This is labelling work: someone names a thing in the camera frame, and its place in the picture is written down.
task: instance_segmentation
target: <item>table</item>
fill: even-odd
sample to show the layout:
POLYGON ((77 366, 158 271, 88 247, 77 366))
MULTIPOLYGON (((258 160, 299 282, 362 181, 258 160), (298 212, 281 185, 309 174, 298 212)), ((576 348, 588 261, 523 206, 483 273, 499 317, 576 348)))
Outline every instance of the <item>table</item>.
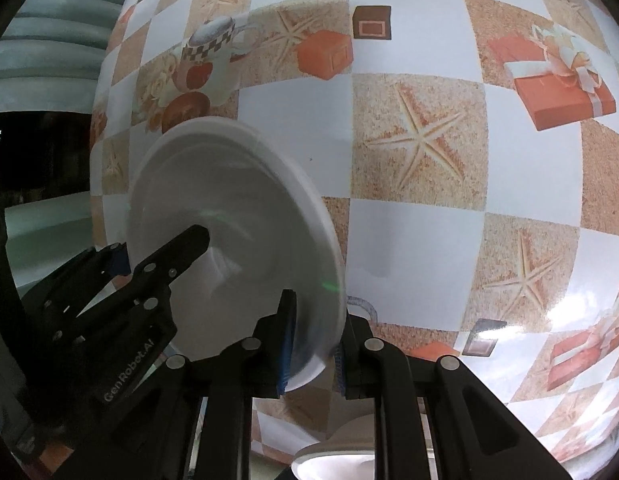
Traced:
MULTIPOLYGON (((244 121, 325 197, 376 336, 459 355, 575 478, 609 456, 619 28, 599 0, 127 0, 108 50, 97 246, 125 240, 129 183, 170 127, 244 121)), ((371 410, 328 367, 255 402, 252 447, 289 462, 371 410)))

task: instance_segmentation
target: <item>white ribbon bow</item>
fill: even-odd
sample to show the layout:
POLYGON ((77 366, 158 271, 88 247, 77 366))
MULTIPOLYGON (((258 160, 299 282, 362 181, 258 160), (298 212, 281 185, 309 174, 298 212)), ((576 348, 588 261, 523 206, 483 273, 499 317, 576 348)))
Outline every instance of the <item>white ribbon bow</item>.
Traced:
POLYGON ((619 335, 619 297, 614 302, 613 307, 603 310, 596 321, 596 325, 592 328, 587 341, 582 345, 572 348, 571 350, 554 357, 551 365, 556 366, 569 361, 583 350, 590 348, 600 348, 601 358, 605 357, 609 351, 609 345, 619 335))
POLYGON ((503 63, 512 77, 520 79, 553 74, 568 87, 578 85, 587 93, 592 102, 593 116, 600 117, 603 114, 603 104, 596 94, 596 89, 600 88, 603 80, 593 66, 589 55, 587 55, 583 42, 560 25, 554 25, 551 30, 532 25, 531 38, 529 39, 542 48, 545 60, 503 63), (559 45, 558 57, 548 52, 545 44, 547 38, 554 38, 559 45), (574 59, 580 53, 585 55, 587 62, 583 66, 574 68, 574 59))

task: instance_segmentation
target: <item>coffee cup print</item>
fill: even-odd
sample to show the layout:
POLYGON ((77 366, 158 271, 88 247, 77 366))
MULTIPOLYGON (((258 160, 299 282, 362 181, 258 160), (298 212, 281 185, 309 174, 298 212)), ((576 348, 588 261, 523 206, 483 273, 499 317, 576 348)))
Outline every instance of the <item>coffee cup print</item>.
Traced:
POLYGON ((211 106, 225 104, 240 79, 241 61, 262 42, 262 28, 256 23, 236 26, 233 18, 222 16, 201 25, 182 50, 174 83, 181 92, 204 93, 211 106), (236 37, 255 30, 253 41, 239 43, 236 37))

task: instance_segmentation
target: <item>orange cube print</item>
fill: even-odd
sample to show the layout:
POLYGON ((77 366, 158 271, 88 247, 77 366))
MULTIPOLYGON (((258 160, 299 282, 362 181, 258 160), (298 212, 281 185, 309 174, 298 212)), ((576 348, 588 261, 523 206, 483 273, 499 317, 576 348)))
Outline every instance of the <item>orange cube print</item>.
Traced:
POLYGON ((427 361, 438 361, 443 355, 453 355, 458 357, 461 353, 458 350, 454 350, 451 346, 445 345, 439 341, 433 341, 425 346, 414 348, 406 352, 406 354, 412 357, 418 357, 420 359, 427 359, 427 361))
POLYGON ((319 30, 296 47, 298 69, 325 81, 353 61, 352 38, 332 30, 319 30))

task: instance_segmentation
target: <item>white plate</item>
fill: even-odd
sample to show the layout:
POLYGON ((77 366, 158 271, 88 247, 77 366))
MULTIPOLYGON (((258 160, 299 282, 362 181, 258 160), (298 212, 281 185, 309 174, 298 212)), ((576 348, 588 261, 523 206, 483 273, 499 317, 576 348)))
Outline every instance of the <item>white plate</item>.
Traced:
POLYGON ((192 224, 209 250, 171 285, 173 345, 197 360, 250 336, 283 288, 298 296, 287 390, 315 378, 340 340, 346 296, 334 225, 307 175, 230 119, 173 127, 129 190, 132 268, 192 224))

